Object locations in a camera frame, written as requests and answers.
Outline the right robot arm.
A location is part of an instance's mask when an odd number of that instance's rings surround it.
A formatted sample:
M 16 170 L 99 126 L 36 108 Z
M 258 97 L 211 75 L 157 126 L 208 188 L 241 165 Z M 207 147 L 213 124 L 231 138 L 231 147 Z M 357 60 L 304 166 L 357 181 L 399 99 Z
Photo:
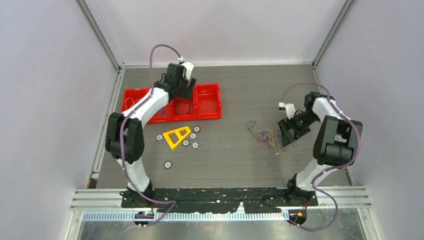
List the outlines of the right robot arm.
M 305 96 L 304 110 L 296 110 L 293 104 L 283 102 L 278 108 L 286 113 L 286 118 L 277 123 L 282 147 L 309 133 L 313 123 L 321 124 L 312 149 L 313 159 L 287 182 L 284 193 L 289 205 L 303 205 L 316 195 L 316 186 L 327 175 L 353 163 L 363 124 L 345 116 L 332 96 L 314 91 Z

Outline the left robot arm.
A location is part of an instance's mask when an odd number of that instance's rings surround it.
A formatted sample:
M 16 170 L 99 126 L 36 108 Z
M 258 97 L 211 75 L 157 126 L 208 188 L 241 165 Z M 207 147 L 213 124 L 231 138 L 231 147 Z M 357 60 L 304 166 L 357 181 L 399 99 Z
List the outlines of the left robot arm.
M 152 182 L 145 172 L 142 154 L 145 149 L 144 127 L 148 121 L 175 98 L 189 99 L 196 79 L 194 64 L 170 63 L 161 79 L 153 82 L 148 93 L 122 113 L 108 117 L 105 150 L 117 160 L 127 179 L 126 198 L 134 198 L 141 207 L 155 202 Z

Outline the red plastic bin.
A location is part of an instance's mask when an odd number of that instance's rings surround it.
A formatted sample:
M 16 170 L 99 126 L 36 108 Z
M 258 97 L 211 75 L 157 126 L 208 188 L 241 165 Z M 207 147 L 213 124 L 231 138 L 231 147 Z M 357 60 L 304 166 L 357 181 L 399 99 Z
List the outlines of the red plastic bin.
M 140 101 L 148 92 L 150 88 L 131 88 L 125 89 L 123 92 L 123 99 L 121 104 L 121 112 L 124 112 L 134 106 Z
M 197 119 L 197 104 L 193 95 L 189 100 L 178 97 L 171 101 L 171 105 L 173 122 L 194 121 Z
M 153 89 L 153 95 L 139 109 L 142 112 L 143 122 L 146 124 L 152 118 L 168 118 L 169 110 L 167 105 L 170 101 L 169 99 L 169 93 L 167 91 L 155 87 Z
M 198 120 L 222 118 L 222 101 L 218 83 L 196 85 L 195 103 Z

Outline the red plastic bin far right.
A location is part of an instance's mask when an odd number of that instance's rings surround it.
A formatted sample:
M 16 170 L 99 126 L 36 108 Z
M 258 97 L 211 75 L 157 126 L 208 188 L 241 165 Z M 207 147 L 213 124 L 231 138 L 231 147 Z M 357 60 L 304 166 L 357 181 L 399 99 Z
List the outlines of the red plastic bin far right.
M 222 118 L 222 101 L 218 83 L 196 85 L 195 103 L 198 120 Z

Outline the black 100 poker chip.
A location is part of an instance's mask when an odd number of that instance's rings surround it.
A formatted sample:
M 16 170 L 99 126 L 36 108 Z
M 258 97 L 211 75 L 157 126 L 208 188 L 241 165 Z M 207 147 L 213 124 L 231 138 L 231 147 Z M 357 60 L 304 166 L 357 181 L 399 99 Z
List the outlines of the black 100 poker chip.
M 200 126 L 196 125 L 192 128 L 192 130 L 193 130 L 194 133 L 199 133 L 201 131 L 201 128 L 200 128 Z

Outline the blue 10 poker chip upper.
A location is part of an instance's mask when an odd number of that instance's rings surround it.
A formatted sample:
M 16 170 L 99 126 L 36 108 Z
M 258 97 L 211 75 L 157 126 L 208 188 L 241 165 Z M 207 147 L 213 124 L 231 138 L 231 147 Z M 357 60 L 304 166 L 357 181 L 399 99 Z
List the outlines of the blue 10 poker chip upper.
M 189 137 L 190 137 L 191 140 L 195 140 L 197 138 L 197 134 L 196 133 L 191 133 L 189 135 Z

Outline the green 50 poker chip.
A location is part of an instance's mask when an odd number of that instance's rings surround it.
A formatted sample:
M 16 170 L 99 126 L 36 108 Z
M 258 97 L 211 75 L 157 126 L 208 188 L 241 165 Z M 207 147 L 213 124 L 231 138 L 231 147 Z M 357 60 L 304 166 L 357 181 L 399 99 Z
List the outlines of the green 50 poker chip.
M 188 146 L 190 145 L 190 141 L 189 141 L 189 140 L 187 140 L 187 139 L 185 139 L 185 140 L 183 140 L 183 141 L 182 141 L 182 145 L 183 145 L 184 147 L 188 147 Z

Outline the blue 10 poker chip right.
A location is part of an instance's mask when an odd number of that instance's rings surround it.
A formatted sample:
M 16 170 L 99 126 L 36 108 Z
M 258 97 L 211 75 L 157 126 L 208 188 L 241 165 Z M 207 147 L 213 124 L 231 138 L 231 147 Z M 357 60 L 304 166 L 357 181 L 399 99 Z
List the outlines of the blue 10 poker chip right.
M 193 142 L 191 144 L 191 148 L 197 150 L 199 148 L 200 144 L 198 142 Z

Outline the red plastic bin far left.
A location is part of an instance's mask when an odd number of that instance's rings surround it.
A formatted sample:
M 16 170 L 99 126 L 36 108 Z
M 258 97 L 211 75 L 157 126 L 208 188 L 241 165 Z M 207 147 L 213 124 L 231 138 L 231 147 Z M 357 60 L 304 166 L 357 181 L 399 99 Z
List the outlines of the red plastic bin far left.
M 131 88 L 125 89 L 123 92 L 123 99 L 121 104 L 121 112 L 124 112 L 134 106 L 140 101 L 148 92 L 150 88 Z

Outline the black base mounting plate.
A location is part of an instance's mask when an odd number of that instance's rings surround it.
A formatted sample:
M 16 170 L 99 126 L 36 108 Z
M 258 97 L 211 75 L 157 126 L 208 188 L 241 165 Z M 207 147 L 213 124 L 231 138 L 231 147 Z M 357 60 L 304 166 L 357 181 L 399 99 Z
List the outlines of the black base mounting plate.
M 120 191 L 121 206 L 129 208 L 153 208 L 159 213 L 234 213 L 243 207 L 247 214 L 278 213 L 282 207 L 315 207 L 318 204 L 315 191 L 293 187 L 225 187 L 225 188 L 156 188 L 147 191 L 150 202 L 135 190 Z

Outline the yellow plastic triangle frame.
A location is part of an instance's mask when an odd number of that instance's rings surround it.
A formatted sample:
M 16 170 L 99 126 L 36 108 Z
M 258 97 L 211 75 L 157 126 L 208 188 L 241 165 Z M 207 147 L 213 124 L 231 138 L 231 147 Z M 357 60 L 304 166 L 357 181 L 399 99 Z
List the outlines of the yellow plastic triangle frame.
M 162 134 L 163 139 L 171 150 L 175 150 L 190 134 L 192 130 L 189 126 L 179 127 L 166 131 Z

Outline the aluminium frame rail left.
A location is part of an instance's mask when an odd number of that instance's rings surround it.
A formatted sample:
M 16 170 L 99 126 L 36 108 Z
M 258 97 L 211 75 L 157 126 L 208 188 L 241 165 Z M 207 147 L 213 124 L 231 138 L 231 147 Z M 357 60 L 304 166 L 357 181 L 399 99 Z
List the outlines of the aluminium frame rail left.
M 120 89 L 122 86 L 123 78 L 125 75 L 125 70 L 126 70 L 126 66 L 121 67 L 121 69 L 118 70 L 112 82 L 112 90 L 111 90 L 110 96 L 108 97 L 105 114 L 100 122 L 100 133 L 99 133 L 99 137 L 97 138 L 97 143 L 95 145 L 95 151 L 92 157 L 90 172 L 89 172 L 89 175 L 87 176 L 86 184 L 82 188 L 83 190 L 94 190 L 95 187 L 97 186 L 97 182 L 99 179 L 99 175 L 100 175 L 100 171 L 101 171 L 101 167 L 103 163 L 103 157 L 105 154 L 104 145 L 105 145 L 108 116 L 109 114 L 115 111 L 118 98 L 120 95 Z M 69 210 L 68 223 L 66 225 L 65 234 L 63 237 L 64 240 L 76 240 L 78 238 L 78 233 L 82 225 L 82 217 L 83 217 L 82 210 L 77 210 L 77 211 L 74 211 L 73 209 Z

